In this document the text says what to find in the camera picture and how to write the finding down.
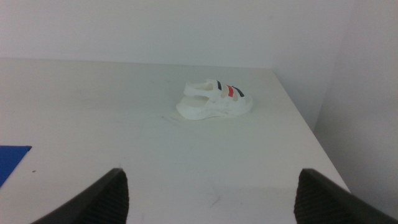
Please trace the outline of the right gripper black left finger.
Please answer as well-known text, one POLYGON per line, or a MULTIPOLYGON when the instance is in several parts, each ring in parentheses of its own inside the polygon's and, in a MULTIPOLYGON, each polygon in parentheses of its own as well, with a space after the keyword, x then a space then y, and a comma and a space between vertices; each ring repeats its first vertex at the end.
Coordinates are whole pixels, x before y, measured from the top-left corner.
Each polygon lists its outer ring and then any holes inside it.
POLYGON ((71 200, 34 224, 125 224, 129 211, 126 173, 113 168, 71 200))

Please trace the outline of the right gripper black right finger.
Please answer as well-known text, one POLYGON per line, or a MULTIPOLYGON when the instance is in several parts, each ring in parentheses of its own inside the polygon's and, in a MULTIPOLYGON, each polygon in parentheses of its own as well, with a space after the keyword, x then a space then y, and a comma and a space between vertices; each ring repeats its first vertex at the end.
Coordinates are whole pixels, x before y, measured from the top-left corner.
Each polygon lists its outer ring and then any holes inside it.
POLYGON ((315 169, 300 172, 294 215, 298 224, 397 224, 315 169))

